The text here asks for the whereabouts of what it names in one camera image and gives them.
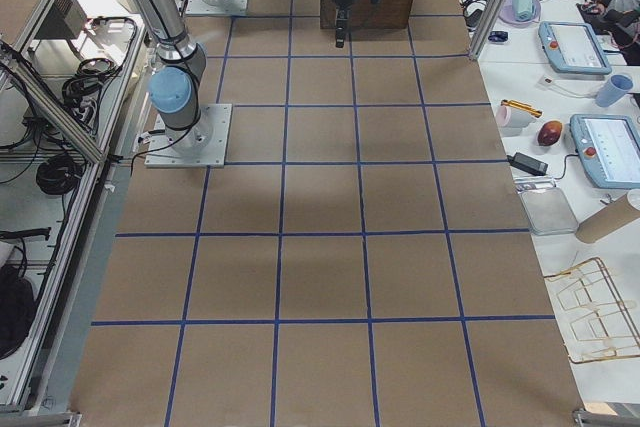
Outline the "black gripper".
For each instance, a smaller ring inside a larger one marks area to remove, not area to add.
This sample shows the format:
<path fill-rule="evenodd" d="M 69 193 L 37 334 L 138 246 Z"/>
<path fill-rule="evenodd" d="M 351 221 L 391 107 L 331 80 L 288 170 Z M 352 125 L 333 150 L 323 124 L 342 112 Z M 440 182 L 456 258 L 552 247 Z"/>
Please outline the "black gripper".
<path fill-rule="evenodd" d="M 349 9 L 357 0 L 331 0 L 336 6 L 335 47 L 343 48 L 349 33 Z"/>

